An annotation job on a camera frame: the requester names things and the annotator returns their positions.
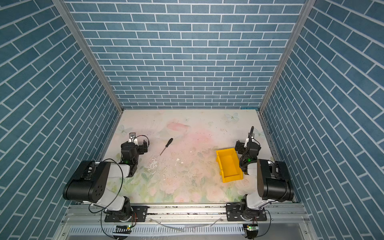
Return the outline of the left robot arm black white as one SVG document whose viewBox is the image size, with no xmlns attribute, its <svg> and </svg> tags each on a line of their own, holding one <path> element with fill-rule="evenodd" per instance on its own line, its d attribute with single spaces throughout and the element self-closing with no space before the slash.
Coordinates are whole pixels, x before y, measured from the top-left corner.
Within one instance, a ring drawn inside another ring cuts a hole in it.
<svg viewBox="0 0 384 240">
<path fill-rule="evenodd" d="M 82 161 L 63 190 L 63 198 L 68 201 L 89 202 L 100 208 L 93 213 L 105 213 L 117 222 L 128 222 L 136 217 L 130 199 L 107 189 L 109 179 L 120 179 L 119 191 L 124 179 L 134 176 L 139 156 L 148 152 L 149 140 L 141 145 L 136 138 L 121 144 L 121 160 L 106 159 L 101 162 Z"/>
</svg>

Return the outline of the black handled screwdriver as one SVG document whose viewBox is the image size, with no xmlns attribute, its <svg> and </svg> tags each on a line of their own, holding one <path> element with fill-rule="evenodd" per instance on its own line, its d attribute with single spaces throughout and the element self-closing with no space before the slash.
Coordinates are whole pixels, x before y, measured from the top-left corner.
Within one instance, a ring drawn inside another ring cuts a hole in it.
<svg viewBox="0 0 384 240">
<path fill-rule="evenodd" d="M 160 156 L 163 154 L 163 152 L 169 147 L 169 145 L 173 142 L 173 138 L 170 138 L 167 142 L 167 144 L 165 145 L 164 149 L 162 150 L 162 152 L 160 153 Z"/>
</svg>

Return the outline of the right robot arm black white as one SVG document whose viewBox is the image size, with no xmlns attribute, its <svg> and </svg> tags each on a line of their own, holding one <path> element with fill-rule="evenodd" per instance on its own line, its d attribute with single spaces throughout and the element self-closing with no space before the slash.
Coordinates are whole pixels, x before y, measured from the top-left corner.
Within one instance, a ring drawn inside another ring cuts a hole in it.
<svg viewBox="0 0 384 240">
<path fill-rule="evenodd" d="M 280 161 L 259 159 L 261 145 L 250 140 L 236 142 L 235 151 L 241 155 L 239 167 L 245 175 L 257 178 L 257 191 L 246 194 L 240 203 L 240 213 L 245 220 L 260 216 L 265 206 L 275 202 L 292 201 L 294 187 L 287 165 Z"/>
</svg>

